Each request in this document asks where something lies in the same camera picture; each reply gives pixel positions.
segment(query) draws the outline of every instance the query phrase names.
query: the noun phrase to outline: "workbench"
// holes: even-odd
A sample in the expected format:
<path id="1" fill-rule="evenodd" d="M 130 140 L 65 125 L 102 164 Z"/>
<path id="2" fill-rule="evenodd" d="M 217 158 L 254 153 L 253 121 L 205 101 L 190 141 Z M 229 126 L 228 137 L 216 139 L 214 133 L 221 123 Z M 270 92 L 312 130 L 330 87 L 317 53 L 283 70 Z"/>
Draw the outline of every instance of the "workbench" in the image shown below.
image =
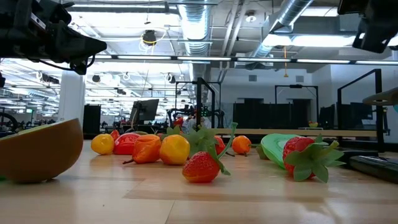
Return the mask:
<path id="1" fill-rule="evenodd" d="M 294 182 L 252 150 L 221 159 L 232 176 L 189 184 L 181 166 L 122 165 L 130 158 L 97 156 L 85 141 L 53 181 L 0 182 L 0 223 L 398 223 L 398 185 L 352 170 Z"/>

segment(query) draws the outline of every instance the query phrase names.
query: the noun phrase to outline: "red tomato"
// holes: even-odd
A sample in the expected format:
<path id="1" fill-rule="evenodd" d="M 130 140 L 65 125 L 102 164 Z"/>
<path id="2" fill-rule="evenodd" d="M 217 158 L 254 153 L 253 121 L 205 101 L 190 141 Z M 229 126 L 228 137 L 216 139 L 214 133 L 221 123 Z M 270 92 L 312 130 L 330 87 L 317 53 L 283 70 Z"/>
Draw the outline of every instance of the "red tomato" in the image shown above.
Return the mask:
<path id="1" fill-rule="evenodd" d="M 116 141 L 118 137 L 120 137 L 119 131 L 118 130 L 113 130 L 111 132 L 111 136 L 113 138 L 113 141 Z"/>
<path id="2" fill-rule="evenodd" d="M 141 136 L 136 133 L 126 133 L 122 134 L 114 142 L 113 154 L 115 155 L 132 155 L 134 150 L 134 145 L 137 138 Z"/>
<path id="3" fill-rule="evenodd" d="M 216 144 L 216 151 L 217 155 L 219 155 L 225 149 L 225 144 L 220 137 L 215 136 L 215 139 L 218 141 L 218 145 Z"/>

